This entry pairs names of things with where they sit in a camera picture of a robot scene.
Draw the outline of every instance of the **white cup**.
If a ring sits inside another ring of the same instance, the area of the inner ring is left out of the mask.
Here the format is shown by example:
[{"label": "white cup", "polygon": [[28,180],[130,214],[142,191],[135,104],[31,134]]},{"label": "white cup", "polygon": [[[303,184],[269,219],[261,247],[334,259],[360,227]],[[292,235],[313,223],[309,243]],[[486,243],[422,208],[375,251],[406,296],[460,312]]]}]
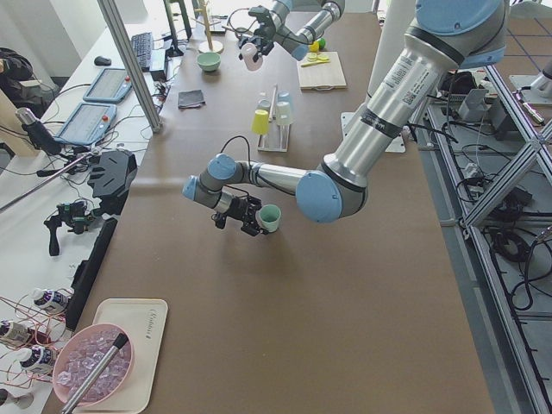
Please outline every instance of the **white cup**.
[{"label": "white cup", "polygon": [[250,71],[256,71],[262,65],[262,56],[259,56],[256,62],[253,61],[253,57],[257,54],[257,46],[253,43],[246,43],[241,47],[241,56],[245,62],[245,66]]},{"label": "white cup", "polygon": [[268,233],[273,233],[278,229],[281,217],[282,212],[274,204],[267,204],[259,210],[260,226],[268,231]]}]

